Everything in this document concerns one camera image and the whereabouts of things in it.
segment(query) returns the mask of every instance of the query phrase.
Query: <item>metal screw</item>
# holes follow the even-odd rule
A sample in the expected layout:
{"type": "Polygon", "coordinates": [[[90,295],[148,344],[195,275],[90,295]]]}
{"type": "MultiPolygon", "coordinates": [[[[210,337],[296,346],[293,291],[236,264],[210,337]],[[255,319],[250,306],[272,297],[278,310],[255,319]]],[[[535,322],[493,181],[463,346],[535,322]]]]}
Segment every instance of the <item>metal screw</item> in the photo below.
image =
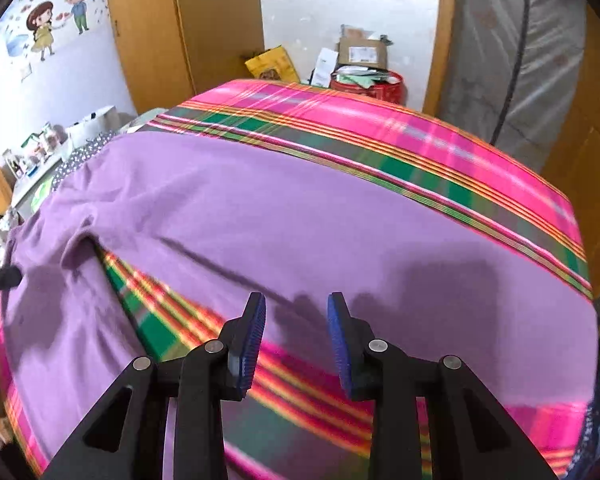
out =
{"type": "Polygon", "coordinates": [[[442,364],[451,370],[458,370],[462,366],[462,361],[455,355],[447,355],[442,359],[442,364]]]}
{"type": "Polygon", "coordinates": [[[224,348],[222,341],[218,341],[218,339],[212,339],[211,341],[207,341],[205,344],[205,350],[210,354],[216,354],[224,348]]]}
{"type": "Polygon", "coordinates": [[[134,368],[136,370],[146,370],[149,366],[151,366],[151,359],[148,357],[139,357],[134,361],[134,368]]]}
{"type": "Polygon", "coordinates": [[[386,341],[382,341],[382,339],[373,339],[373,341],[369,341],[369,350],[373,352],[384,352],[389,345],[386,341]]]}

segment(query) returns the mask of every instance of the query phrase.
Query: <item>purple cloth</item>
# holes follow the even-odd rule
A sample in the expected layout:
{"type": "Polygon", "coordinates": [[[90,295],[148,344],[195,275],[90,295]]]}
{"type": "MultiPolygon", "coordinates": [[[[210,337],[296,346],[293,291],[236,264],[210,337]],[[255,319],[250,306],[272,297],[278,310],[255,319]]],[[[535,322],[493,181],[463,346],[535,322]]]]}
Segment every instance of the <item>purple cloth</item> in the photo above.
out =
{"type": "Polygon", "coordinates": [[[265,339],[334,371],[341,290],[405,352],[457,354],[508,405],[592,396],[596,316],[550,272],[350,174],[225,140],[137,132],[69,176],[8,244],[24,280],[4,303],[14,382],[52,456],[141,346],[93,237],[231,318],[267,297],[265,339]]]}

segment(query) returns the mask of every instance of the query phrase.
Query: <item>wooden wardrobe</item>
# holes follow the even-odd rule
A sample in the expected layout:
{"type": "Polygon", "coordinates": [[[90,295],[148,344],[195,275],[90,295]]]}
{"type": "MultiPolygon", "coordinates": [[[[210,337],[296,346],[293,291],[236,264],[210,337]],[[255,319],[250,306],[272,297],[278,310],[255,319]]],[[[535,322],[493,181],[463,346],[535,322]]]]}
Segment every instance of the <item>wooden wardrobe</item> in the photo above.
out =
{"type": "Polygon", "coordinates": [[[264,50],[260,0],[109,0],[126,84],[139,114],[231,79],[264,50]]]}
{"type": "Polygon", "coordinates": [[[594,298],[600,297],[600,19],[587,7],[587,42],[571,110],[542,169],[575,211],[594,298]]]}

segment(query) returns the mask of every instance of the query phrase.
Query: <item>yellow bag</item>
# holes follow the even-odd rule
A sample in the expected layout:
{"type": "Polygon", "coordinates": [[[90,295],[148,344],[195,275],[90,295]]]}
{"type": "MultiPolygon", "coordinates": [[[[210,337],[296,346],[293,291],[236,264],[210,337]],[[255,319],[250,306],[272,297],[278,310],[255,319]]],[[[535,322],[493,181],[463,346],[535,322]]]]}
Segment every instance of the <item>yellow bag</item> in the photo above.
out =
{"type": "Polygon", "coordinates": [[[245,65],[257,79],[275,79],[289,83],[300,82],[294,64],[282,45],[252,57],[245,62],[245,65]]]}

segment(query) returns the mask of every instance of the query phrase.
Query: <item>red bucket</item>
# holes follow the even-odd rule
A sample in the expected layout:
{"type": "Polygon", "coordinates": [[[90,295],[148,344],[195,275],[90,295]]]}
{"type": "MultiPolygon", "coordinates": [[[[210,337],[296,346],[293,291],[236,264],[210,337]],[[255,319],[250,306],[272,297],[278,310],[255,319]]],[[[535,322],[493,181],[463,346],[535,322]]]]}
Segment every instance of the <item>red bucket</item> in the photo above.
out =
{"type": "Polygon", "coordinates": [[[369,97],[373,97],[375,99],[380,99],[381,101],[387,101],[389,103],[394,103],[397,105],[404,104],[404,99],[406,97],[406,87],[404,85],[404,79],[398,73],[391,72],[389,70],[389,74],[394,76],[398,82],[397,83],[376,83],[370,88],[362,88],[362,86],[358,86],[356,84],[349,83],[338,83],[335,79],[335,74],[331,75],[331,85],[330,88],[333,90],[340,90],[341,92],[348,92],[350,94],[358,94],[358,95],[368,95],[369,97]]]}

